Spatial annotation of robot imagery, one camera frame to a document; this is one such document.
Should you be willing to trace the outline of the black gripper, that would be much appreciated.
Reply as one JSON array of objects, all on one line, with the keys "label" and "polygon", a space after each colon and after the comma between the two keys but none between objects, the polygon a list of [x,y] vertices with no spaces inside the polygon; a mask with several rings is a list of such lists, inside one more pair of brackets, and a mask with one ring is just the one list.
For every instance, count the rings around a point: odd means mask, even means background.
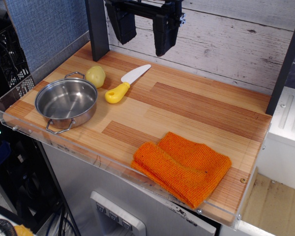
[{"label": "black gripper", "polygon": [[166,0],[161,6],[140,0],[107,0],[105,5],[116,38],[122,45],[137,34],[136,15],[153,19],[155,53],[158,57],[175,46],[178,28],[186,22],[181,0]]}]

